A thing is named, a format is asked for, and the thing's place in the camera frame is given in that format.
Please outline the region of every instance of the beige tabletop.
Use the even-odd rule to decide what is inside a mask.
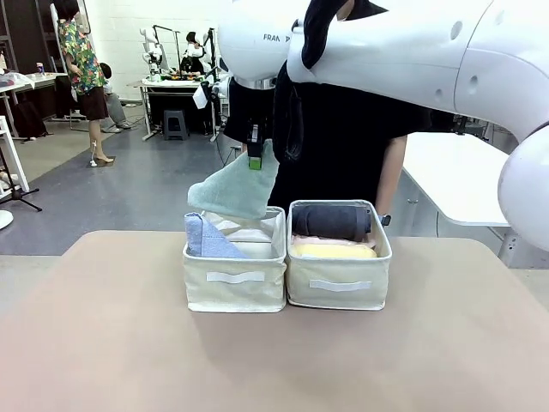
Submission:
[[[189,312],[183,244],[78,241],[0,320],[0,411],[549,410],[549,314],[481,244],[392,239],[383,311],[270,315]]]

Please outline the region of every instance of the black skirt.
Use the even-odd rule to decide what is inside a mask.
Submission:
[[[78,102],[81,106],[81,113],[89,121],[102,120],[109,117],[103,87],[92,88],[86,94],[79,94]]]

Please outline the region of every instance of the tripod stand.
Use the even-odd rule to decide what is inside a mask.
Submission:
[[[3,129],[0,130],[0,134],[9,133],[9,129],[7,129],[5,119],[2,119],[2,121],[0,123],[2,123],[2,126],[3,126]],[[33,191],[24,191],[21,187],[19,189],[15,188],[15,183],[14,183],[14,180],[12,179],[12,177],[11,177],[11,173],[9,172],[8,162],[6,161],[6,158],[3,155],[3,151],[2,151],[1,146],[0,146],[0,160],[2,160],[4,171],[8,174],[9,186],[10,186],[10,189],[11,189],[11,192],[10,192],[8,198],[0,201],[0,204],[4,204],[4,203],[7,203],[7,202],[12,202],[12,201],[15,201],[15,200],[19,200],[20,202],[23,202],[23,203],[29,205],[30,207],[35,208],[37,211],[41,212],[42,211],[41,208],[39,208],[38,206],[36,206],[36,205],[34,205],[34,204],[30,203],[29,201],[24,199],[25,196],[30,195],[31,193],[36,193],[37,191],[39,191],[39,189],[34,189]]]

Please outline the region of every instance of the robotic arm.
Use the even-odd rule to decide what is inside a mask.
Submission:
[[[150,69],[150,81],[159,82],[160,64],[162,63],[162,49],[160,48],[160,42],[158,41],[153,27],[142,28],[140,33],[145,37],[145,52],[142,56],[143,60],[145,60]]]
[[[480,118],[521,145],[499,201],[510,225],[549,251],[549,26],[534,0],[466,0],[333,22],[320,60],[303,63],[307,0],[241,0],[220,23],[220,50],[242,86],[276,77],[328,83]]]

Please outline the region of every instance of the floral shirt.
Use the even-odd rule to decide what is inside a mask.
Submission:
[[[92,88],[102,87],[106,79],[89,39],[76,28],[74,20],[59,22],[59,44],[63,55],[70,55],[73,64],[81,70],[82,76],[69,73],[70,80],[78,94],[86,94]]]

